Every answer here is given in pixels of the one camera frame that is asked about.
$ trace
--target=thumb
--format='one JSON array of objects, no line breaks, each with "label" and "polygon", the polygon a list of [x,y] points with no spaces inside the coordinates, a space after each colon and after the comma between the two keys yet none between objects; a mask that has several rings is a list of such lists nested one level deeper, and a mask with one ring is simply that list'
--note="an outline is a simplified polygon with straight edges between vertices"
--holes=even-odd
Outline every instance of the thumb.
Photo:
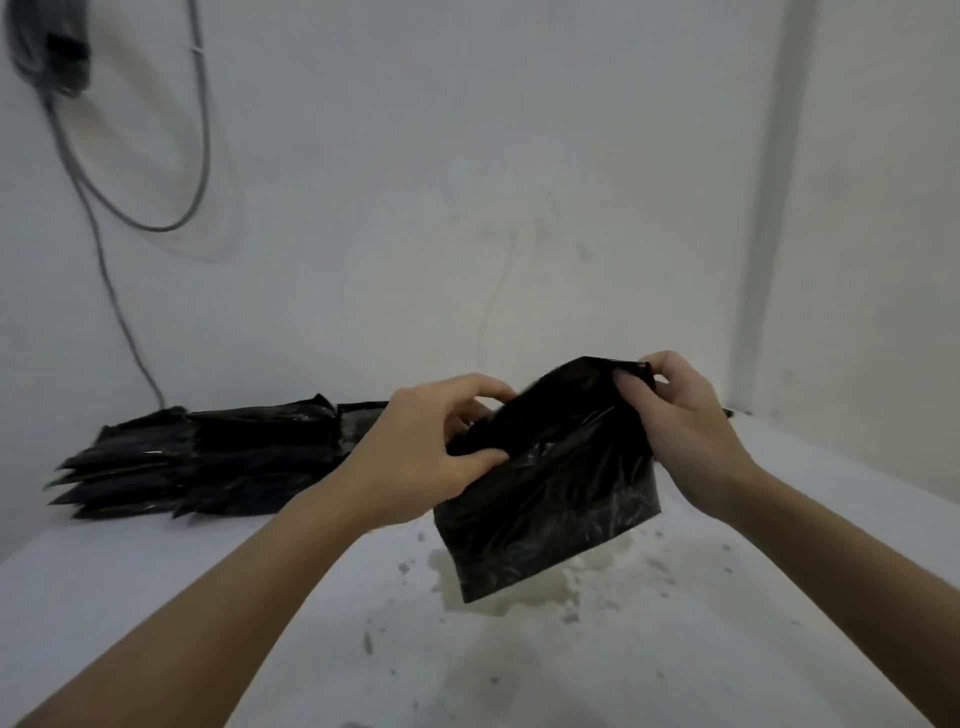
[{"label": "thumb", "polygon": [[458,487],[462,491],[477,478],[483,477],[498,465],[503,465],[510,455],[502,449],[482,449],[470,455],[453,458],[458,478]]},{"label": "thumb", "polygon": [[663,411],[664,407],[669,407],[668,402],[663,401],[657,396],[646,383],[638,376],[633,376],[622,369],[613,372],[613,383],[616,385],[620,397],[627,401],[635,409],[644,424],[649,423],[648,418],[655,417]]}]

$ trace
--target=forearm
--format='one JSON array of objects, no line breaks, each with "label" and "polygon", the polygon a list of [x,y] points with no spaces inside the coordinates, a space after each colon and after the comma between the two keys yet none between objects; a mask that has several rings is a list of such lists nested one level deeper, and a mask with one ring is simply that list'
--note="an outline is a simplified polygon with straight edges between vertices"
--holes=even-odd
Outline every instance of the forearm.
[{"label": "forearm", "polygon": [[935,725],[960,725],[960,592],[758,472],[725,521],[763,551]]},{"label": "forearm", "polygon": [[226,723],[287,623],[363,532],[349,499],[338,497],[335,474],[291,501],[22,725]]}]

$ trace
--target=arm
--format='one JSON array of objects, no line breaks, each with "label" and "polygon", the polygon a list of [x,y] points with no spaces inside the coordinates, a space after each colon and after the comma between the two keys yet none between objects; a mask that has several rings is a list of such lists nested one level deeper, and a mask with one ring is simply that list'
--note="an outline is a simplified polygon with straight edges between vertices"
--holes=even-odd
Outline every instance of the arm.
[{"label": "arm", "polygon": [[417,518],[507,458],[446,454],[512,389],[479,375],[397,391],[348,460],[23,719],[24,728],[227,722],[287,623],[367,531]]},{"label": "arm", "polygon": [[656,394],[620,372],[684,496],[763,551],[937,726],[960,725],[960,592],[763,471],[709,382],[673,352],[647,358]]}]

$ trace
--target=right hand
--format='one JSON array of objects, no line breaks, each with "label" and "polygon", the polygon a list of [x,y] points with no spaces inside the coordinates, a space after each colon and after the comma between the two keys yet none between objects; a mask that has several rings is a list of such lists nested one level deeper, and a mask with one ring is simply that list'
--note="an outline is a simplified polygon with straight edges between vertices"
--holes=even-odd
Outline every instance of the right hand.
[{"label": "right hand", "polygon": [[694,506],[723,520],[735,490],[760,471],[733,431],[713,386],[676,352],[640,359],[667,383],[657,392],[622,370],[620,395],[643,421],[654,455]]}]

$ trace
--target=sealed black packet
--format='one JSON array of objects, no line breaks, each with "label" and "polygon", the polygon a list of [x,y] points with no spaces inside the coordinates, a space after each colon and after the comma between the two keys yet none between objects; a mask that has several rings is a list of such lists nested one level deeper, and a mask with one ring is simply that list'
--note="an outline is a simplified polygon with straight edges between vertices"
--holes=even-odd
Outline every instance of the sealed black packet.
[{"label": "sealed black packet", "polygon": [[543,376],[447,445],[498,448],[510,460],[434,509],[464,602],[599,546],[660,512],[653,452],[613,385],[623,369],[654,386],[648,364],[583,356]]}]

